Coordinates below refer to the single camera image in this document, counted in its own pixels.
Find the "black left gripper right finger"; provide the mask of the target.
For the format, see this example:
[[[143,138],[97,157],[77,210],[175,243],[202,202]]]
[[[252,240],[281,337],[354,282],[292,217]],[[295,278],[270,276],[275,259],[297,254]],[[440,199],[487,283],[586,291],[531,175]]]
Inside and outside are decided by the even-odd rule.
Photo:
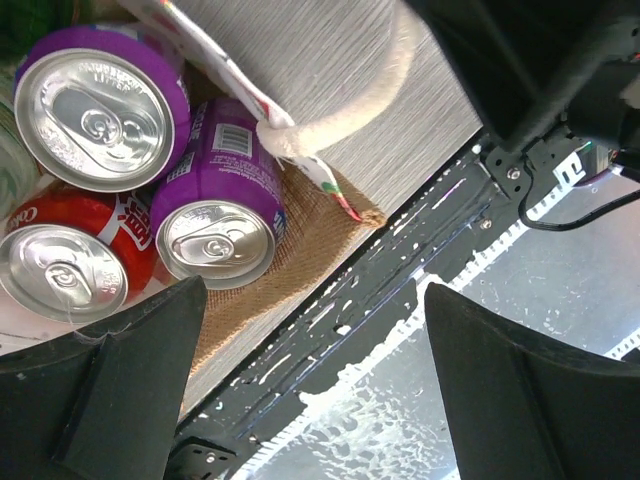
[[[437,283],[425,315],[461,478],[638,478],[638,364],[552,339]]]

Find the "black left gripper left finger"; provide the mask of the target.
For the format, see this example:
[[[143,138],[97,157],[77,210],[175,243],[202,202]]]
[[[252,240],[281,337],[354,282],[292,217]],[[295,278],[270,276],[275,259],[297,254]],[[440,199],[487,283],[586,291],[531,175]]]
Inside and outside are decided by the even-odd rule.
[[[206,298],[191,277],[2,356],[2,478],[162,478]]]

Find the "clear glass bottle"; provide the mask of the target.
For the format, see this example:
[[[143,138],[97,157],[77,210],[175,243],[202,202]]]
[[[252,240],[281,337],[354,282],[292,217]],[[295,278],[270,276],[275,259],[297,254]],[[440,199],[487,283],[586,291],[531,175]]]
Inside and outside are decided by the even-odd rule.
[[[42,172],[17,128],[14,113],[16,63],[1,62],[1,219],[38,190]]]

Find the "purple soda can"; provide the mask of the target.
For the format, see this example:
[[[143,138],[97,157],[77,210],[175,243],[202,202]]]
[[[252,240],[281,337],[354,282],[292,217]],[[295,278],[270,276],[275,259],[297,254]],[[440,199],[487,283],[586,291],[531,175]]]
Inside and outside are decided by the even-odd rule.
[[[274,260],[286,230],[281,175],[256,125],[236,99],[197,108],[184,155],[151,205],[156,249],[174,277],[199,275],[210,290],[233,289]]]
[[[188,142],[185,61],[141,24],[63,28],[38,40],[15,74],[15,118],[50,173],[96,192],[159,180]]]

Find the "green glass bottle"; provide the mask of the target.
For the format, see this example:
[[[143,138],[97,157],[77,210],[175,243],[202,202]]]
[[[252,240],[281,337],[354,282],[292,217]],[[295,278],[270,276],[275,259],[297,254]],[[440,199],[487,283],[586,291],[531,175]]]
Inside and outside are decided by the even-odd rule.
[[[1,53],[24,52],[54,30],[86,22],[91,10],[90,1],[2,1]]]

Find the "brown canvas tote bag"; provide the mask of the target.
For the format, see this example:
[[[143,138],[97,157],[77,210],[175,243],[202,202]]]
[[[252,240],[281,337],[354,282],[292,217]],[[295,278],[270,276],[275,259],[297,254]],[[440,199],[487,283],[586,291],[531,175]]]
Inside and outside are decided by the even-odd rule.
[[[6,218],[2,287],[32,313],[81,326],[153,284],[198,276],[199,370],[384,225],[318,152],[386,109],[416,46],[397,4],[370,84],[299,125],[174,2],[92,2],[33,44],[10,86],[14,158],[53,181]]]

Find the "red soda can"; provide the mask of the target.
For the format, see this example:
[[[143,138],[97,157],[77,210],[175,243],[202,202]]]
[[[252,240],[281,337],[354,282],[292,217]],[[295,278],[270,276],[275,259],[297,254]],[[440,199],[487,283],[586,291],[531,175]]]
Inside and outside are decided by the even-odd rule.
[[[91,192],[56,181],[9,217],[1,284],[33,313],[89,323],[141,294],[156,261],[142,195]]]

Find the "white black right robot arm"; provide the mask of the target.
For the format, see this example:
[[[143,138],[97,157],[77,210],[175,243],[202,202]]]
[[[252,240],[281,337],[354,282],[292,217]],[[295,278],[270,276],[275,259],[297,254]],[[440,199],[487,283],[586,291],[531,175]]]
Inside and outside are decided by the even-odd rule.
[[[636,1],[413,1],[494,141],[639,148]]]

